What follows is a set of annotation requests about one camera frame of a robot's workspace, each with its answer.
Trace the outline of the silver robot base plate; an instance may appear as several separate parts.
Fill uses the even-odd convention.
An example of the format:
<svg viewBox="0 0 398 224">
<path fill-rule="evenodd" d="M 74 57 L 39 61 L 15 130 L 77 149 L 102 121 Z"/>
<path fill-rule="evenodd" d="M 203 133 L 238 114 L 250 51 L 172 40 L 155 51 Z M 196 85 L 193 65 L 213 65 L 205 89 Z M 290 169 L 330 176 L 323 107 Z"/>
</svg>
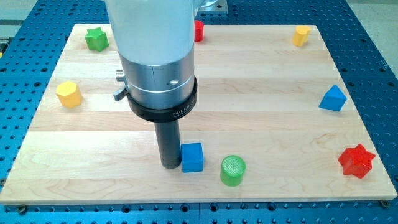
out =
<svg viewBox="0 0 398 224">
<path fill-rule="evenodd" d="M 204 0 L 198 10 L 203 14 L 227 14 L 228 1 L 227 0 Z"/>
</svg>

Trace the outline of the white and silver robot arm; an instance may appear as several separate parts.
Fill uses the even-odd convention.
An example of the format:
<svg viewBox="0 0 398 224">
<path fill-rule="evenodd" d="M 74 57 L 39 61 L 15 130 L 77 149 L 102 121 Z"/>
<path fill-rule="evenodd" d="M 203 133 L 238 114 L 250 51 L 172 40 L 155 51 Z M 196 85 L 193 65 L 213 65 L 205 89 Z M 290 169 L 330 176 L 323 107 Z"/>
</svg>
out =
<svg viewBox="0 0 398 224">
<path fill-rule="evenodd" d="M 194 17 L 201 4 L 195 0 L 105 1 L 124 70 L 124 96 L 142 119 L 175 121 L 195 106 Z"/>
</svg>

